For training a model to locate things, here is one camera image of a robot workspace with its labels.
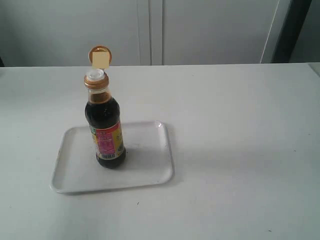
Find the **dark soy sauce bottle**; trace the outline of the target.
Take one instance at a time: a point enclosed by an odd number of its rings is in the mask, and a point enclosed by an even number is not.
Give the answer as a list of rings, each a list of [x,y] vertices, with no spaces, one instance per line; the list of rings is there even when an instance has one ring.
[[[84,76],[88,101],[84,114],[88,121],[97,162],[107,169],[115,169],[126,158],[120,120],[120,106],[109,91],[107,66],[93,67]]]

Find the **white rectangular plastic tray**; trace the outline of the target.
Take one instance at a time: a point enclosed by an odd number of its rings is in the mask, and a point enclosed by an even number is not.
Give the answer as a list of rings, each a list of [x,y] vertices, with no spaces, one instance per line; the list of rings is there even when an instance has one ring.
[[[89,126],[68,129],[50,183],[59,194],[109,192],[160,185],[174,174],[166,125],[158,120],[122,124],[126,158],[115,169],[101,166]]]

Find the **white cabinet doors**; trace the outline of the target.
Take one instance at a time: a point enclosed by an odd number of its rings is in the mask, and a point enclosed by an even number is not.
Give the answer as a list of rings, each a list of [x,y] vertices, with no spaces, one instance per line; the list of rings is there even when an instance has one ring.
[[[107,46],[115,66],[272,60],[288,0],[3,0],[7,67],[87,66]]]

